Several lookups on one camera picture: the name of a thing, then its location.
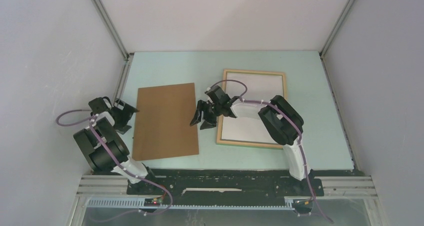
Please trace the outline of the brown backing board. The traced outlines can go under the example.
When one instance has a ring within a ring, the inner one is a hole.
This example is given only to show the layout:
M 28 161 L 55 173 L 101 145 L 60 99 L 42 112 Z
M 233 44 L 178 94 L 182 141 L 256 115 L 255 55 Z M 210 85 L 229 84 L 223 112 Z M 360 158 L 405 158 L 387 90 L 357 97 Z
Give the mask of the brown backing board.
M 139 88 L 132 158 L 136 161 L 199 154 L 194 83 Z

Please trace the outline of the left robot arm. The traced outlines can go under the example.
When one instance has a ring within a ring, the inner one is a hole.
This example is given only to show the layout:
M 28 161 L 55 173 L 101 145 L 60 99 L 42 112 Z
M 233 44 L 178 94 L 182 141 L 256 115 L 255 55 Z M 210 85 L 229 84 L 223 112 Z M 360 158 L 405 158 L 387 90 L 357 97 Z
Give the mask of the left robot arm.
M 132 127 L 130 119 L 139 110 L 126 102 L 108 97 L 97 97 L 89 101 L 90 118 L 88 126 L 73 135 L 94 172 L 115 173 L 127 178 L 132 185 L 145 194 L 153 194 L 158 188 L 158 180 L 143 163 L 134 160 L 121 138 Z

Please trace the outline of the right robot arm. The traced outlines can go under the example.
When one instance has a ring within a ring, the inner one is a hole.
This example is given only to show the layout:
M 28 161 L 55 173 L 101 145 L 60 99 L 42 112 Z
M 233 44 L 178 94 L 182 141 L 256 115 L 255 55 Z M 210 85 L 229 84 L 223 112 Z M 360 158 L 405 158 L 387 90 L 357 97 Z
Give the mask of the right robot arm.
M 316 199 L 311 168 L 303 149 L 304 120 L 283 96 L 276 95 L 269 101 L 246 99 L 243 93 L 230 97 L 217 84 L 209 87 L 205 94 L 208 100 L 197 102 L 190 126 L 201 124 L 201 130 L 212 129 L 220 116 L 260 121 L 270 137 L 283 148 L 293 178 L 291 190 L 297 195 L 308 192 L 313 200 Z

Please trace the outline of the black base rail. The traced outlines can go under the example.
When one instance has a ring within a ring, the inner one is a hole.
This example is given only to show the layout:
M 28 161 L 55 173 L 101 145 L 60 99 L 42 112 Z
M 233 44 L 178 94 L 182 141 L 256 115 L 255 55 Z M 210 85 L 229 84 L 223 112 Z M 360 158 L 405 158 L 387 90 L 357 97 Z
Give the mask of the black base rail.
M 157 182 L 128 184 L 127 195 L 162 196 L 162 202 L 201 206 L 277 206 L 286 199 L 311 199 L 305 182 L 288 170 L 153 169 Z M 310 174 L 317 197 L 324 196 L 322 181 Z

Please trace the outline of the left aluminium corner post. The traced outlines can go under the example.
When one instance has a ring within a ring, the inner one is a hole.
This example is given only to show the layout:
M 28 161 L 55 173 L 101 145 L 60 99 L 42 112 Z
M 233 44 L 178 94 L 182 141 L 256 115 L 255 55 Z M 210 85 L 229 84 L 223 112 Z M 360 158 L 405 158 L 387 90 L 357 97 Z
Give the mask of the left aluminium corner post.
M 127 61 L 130 57 L 130 53 L 127 51 L 126 47 L 124 46 L 124 43 L 119 36 L 119 33 L 109 16 L 106 7 L 104 6 L 102 0 L 91 0 L 94 8 L 96 9 L 97 13 L 99 14 L 101 20 L 103 21 L 107 31 L 109 32 L 110 36 L 112 37 L 115 45 L 118 47 L 118 50 L 123 57 L 124 61 Z

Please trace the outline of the aluminium corner post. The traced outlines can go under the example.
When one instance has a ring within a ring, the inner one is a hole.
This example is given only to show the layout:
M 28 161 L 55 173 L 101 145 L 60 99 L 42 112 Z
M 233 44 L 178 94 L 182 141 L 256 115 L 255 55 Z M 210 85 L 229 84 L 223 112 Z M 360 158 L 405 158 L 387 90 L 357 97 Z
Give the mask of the aluminium corner post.
M 324 45 L 322 46 L 322 49 L 319 53 L 320 58 L 324 59 L 326 54 L 328 53 L 329 49 L 331 48 L 336 36 L 338 35 L 340 29 L 342 28 L 344 22 L 349 16 L 349 13 L 351 12 L 352 8 L 354 7 L 357 0 L 347 0 L 346 4 L 342 8 L 342 11 L 337 18 L 332 30 L 330 31 L 330 34 L 328 35 Z
M 118 50 L 123 57 L 124 61 L 127 61 L 130 57 L 130 53 L 127 51 L 126 47 L 124 46 L 124 43 L 119 36 L 119 33 L 109 16 L 106 7 L 104 6 L 102 0 L 91 0 L 94 8 L 96 9 L 97 13 L 99 14 L 101 20 L 103 21 L 107 31 L 109 32 L 110 36 L 112 37 L 115 45 L 118 47 Z

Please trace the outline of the right aluminium corner post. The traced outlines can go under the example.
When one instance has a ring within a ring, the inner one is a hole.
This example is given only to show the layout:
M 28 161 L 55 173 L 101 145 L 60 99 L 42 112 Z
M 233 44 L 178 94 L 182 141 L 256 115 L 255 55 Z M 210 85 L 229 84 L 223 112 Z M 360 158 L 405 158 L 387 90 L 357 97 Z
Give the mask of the right aluminium corner post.
M 344 22 L 349 16 L 349 13 L 351 12 L 352 8 L 354 7 L 357 0 L 347 0 L 346 4 L 342 8 L 342 11 L 337 18 L 332 30 L 330 31 L 330 34 L 328 35 L 324 45 L 322 46 L 322 49 L 319 53 L 320 58 L 324 59 L 326 54 L 328 53 L 329 49 L 331 48 L 336 36 L 338 35 L 340 29 L 342 28 Z

